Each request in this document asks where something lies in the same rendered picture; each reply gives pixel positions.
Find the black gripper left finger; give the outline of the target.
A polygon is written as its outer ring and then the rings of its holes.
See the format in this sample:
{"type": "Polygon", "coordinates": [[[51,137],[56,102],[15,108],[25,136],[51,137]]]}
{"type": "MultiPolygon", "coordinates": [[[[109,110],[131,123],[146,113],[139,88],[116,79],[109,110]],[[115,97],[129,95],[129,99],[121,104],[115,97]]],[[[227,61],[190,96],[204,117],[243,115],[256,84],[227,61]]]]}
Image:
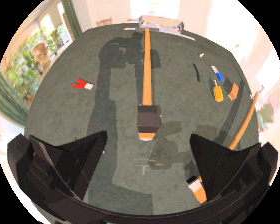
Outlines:
{"type": "Polygon", "coordinates": [[[54,167],[56,175],[73,193],[73,197],[83,201],[93,172],[99,164],[101,153],[107,144],[107,131],[92,133],[83,139],[71,141],[64,145],[48,144],[28,135],[36,155],[48,161],[54,167]]]}

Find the orange flat bar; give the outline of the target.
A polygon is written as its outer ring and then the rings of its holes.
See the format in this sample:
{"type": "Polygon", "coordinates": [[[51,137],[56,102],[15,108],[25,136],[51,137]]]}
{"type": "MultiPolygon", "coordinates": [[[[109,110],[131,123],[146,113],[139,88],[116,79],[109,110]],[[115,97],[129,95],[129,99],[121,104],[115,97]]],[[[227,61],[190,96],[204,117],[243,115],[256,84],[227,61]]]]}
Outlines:
{"type": "Polygon", "coordinates": [[[236,84],[232,84],[232,85],[230,85],[230,89],[229,89],[229,97],[230,97],[230,99],[232,99],[232,101],[234,100],[234,99],[236,99],[236,96],[237,96],[237,92],[238,92],[238,87],[237,87],[237,85],[236,84]]]}

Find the yellow-handled screwdriver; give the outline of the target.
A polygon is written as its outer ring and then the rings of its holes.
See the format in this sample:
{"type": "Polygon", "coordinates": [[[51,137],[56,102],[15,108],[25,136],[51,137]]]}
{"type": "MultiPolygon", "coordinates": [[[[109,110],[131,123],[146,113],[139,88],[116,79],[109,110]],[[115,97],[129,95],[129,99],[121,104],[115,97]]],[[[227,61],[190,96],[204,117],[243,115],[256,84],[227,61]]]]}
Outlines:
{"type": "MultiPolygon", "coordinates": [[[[216,84],[216,80],[214,80],[214,84],[216,84]]],[[[221,87],[213,87],[213,93],[214,93],[214,99],[216,99],[216,101],[222,101],[222,92],[221,92],[221,87]]]]}

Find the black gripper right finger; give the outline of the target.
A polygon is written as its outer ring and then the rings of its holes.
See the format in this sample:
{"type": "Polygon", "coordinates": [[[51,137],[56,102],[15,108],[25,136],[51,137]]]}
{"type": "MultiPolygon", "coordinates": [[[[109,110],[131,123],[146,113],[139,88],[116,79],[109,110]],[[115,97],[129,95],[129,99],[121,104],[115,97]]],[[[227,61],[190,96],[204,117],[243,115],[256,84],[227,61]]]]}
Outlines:
{"type": "Polygon", "coordinates": [[[256,143],[253,147],[237,152],[195,133],[189,137],[189,144],[195,156],[197,169],[200,171],[208,202],[221,197],[220,193],[232,183],[242,165],[261,148],[261,143],[256,143]]]}

